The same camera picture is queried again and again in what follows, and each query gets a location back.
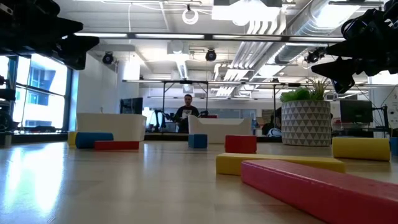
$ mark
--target wooden floor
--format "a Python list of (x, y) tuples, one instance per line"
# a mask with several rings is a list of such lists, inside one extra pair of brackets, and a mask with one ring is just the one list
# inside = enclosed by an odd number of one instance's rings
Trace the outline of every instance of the wooden floor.
[[(330, 157), (329, 148), (259, 144), (258, 153)], [(145, 142), (139, 152), (63, 143), (0, 149), (0, 223), (323, 223), (215, 174), (222, 145)], [(347, 162), (348, 173), (398, 183), (398, 164)]]

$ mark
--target blue cylinder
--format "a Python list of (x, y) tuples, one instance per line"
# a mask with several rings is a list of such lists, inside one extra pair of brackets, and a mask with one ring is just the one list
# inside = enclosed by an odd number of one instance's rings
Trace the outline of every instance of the blue cylinder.
[(94, 149), (95, 141), (113, 141), (112, 133), (82, 133), (76, 134), (76, 147), (78, 149)]

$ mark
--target blue foam block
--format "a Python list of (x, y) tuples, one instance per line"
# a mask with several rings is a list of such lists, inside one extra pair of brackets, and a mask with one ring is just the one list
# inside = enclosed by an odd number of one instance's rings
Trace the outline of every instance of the blue foam block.
[(391, 154), (393, 156), (398, 156), (398, 138), (397, 137), (390, 138), (390, 147), (391, 147)]
[(76, 134), (76, 147), (78, 149), (94, 149), (95, 141), (113, 141), (112, 133), (83, 133)]
[(207, 134), (190, 134), (188, 137), (188, 145), (194, 149), (206, 149)]

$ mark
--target yellow cylinder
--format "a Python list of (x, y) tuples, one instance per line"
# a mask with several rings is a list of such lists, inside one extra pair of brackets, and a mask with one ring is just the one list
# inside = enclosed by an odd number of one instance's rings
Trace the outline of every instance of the yellow cylinder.
[(68, 132), (68, 145), (69, 146), (75, 146), (76, 134), (77, 134), (77, 131), (69, 131)]
[(391, 158), (388, 139), (333, 138), (332, 150), (335, 158), (377, 161), (390, 161)]

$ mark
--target red foam block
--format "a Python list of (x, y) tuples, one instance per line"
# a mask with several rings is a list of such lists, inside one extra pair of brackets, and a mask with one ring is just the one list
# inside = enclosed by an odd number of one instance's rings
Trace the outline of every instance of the red foam block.
[(94, 150), (139, 149), (138, 141), (95, 141)]
[(225, 152), (255, 153), (257, 152), (257, 137), (255, 136), (225, 136)]
[(244, 161), (242, 180), (328, 223), (398, 223), (398, 185), (290, 162)]

